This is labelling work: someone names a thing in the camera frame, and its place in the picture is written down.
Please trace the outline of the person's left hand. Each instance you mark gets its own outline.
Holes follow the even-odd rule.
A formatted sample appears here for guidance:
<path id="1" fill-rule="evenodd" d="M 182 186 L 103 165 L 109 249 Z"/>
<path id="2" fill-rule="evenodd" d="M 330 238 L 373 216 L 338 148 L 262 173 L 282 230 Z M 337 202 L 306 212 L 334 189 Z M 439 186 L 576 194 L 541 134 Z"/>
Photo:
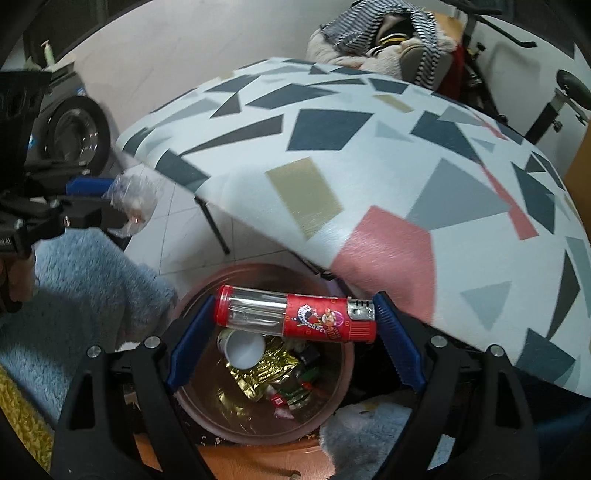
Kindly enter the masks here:
<path id="1" fill-rule="evenodd" d="M 36 256 L 32 252 L 26 259 L 1 259 L 1 280 L 8 284 L 9 298 L 14 302 L 27 302 L 35 288 Z"/>

